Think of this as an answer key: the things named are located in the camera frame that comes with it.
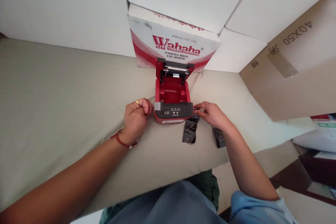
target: green fabric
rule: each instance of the green fabric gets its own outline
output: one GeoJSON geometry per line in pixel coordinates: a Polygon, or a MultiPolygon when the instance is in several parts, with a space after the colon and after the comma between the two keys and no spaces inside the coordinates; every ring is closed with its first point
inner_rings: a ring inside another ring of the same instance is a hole
{"type": "Polygon", "coordinates": [[[219,187],[217,178],[212,174],[212,169],[203,171],[185,180],[196,186],[213,203],[216,211],[218,211],[219,187]]]}
{"type": "MultiPolygon", "coordinates": [[[[207,197],[213,203],[213,205],[216,208],[216,211],[218,211],[219,188],[217,178],[212,174],[212,169],[208,171],[203,171],[192,177],[186,178],[185,180],[189,181],[195,187],[197,187],[204,194],[204,196],[207,197]]],[[[116,216],[125,206],[127,206],[137,197],[118,203],[114,206],[105,208],[101,214],[99,224],[109,223],[114,216],[116,216]]]]}

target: wahaha logo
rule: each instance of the wahaha logo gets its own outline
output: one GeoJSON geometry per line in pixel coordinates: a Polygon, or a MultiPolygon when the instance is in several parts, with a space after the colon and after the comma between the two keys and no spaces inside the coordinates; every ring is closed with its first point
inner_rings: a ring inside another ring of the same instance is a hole
{"type": "Polygon", "coordinates": [[[185,54],[190,54],[190,55],[195,55],[195,56],[199,56],[201,52],[200,50],[195,50],[192,46],[189,46],[188,48],[188,47],[183,47],[179,45],[178,43],[175,43],[175,44],[168,43],[169,42],[168,38],[165,39],[166,40],[165,43],[163,42],[162,37],[157,37],[153,35],[153,38],[154,38],[156,48],[159,48],[159,49],[165,50],[167,47],[167,50],[169,51],[176,51],[179,53],[185,53],[185,54]]]}

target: finger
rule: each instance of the finger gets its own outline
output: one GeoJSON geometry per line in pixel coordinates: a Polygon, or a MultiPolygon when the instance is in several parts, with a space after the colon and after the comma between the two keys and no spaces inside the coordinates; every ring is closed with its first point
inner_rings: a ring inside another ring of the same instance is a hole
{"type": "Polygon", "coordinates": [[[139,113],[142,116],[146,116],[146,113],[143,107],[138,108],[137,110],[134,111],[134,113],[139,113]]]}
{"type": "Polygon", "coordinates": [[[194,106],[194,108],[196,108],[196,109],[206,109],[206,107],[207,107],[207,104],[209,104],[209,102],[202,102],[202,103],[198,103],[198,104],[196,104],[195,106],[194,106]]]}
{"type": "Polygon", "coordinates": [[[141,108],[141,107],[144,108],[144,111],[145,111],[145,113],[147,114],[147,113],[148,113],[149,105],[148,105],[148,103],[147,103],[146,100],[147,100],[146,98],[141,98],[141,99],[138,99],[138,103],[139,103],[139,104],[138,104],[136,101],[134,101],[134,102],[128,104],[128,105],[126,106],[126,112],[127,112],[127,114],[130,115],[130,114],[133,113],[135,110],[137,110],[137,109],[139,109],[139,108],[141,108]]]}
{"type": "Polygon", "coordinates": [[[208,116],[209,116],[207,113],[204,113],[201,110],[195,110],[195,113],[196,115],[202,117],[205,121],[207,121],[208,116]]]}
{"type": "Polygon", "coordinates": [[[154,110],[153,104],[147,99],[148,104],[149,104],[149,112],[148,112],[148,116],[150,116],[154,110]]]}
{"type": "Polygon", "coordinates": [[[150,102],[146,98],[141,98],[138,100],[139,104],[143,107],[145,114],[149,113],[150,102]]]}

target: blue shirt sleeve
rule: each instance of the blue shirt sleeve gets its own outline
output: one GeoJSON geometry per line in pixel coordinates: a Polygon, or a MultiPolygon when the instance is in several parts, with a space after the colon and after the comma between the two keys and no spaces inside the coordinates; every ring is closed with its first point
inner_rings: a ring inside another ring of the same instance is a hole
{"type": "Polygon", "coordinates": [[[293,223],[294,217],[286,207],[284,199],[264,201],[252,198],[241,191],[231,197],[231,224],[241,223],[293,223]]]}

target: red bracelet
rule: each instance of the red bracelet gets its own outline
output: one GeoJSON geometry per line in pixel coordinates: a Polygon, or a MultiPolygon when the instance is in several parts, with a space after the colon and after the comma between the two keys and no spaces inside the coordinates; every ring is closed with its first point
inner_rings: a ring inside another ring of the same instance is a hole
{"type": "Polygon", "coordinates": [[[134,144],[132,145],[127,145],[127,144],[124,144],[123,142],[120,141],[119,137],[118,137],[118,134],[122,131],[123,129],[120,129],[116,134],[114,134],[113,136],[111,136],[111,138],[115,137],[117,139],[117,142],[120,143],[122,146],[128,148],[128,149],[131,149],[133,148],[134,146],[137,146],[138,145],[138,141],[136,141],[134,144]]]}

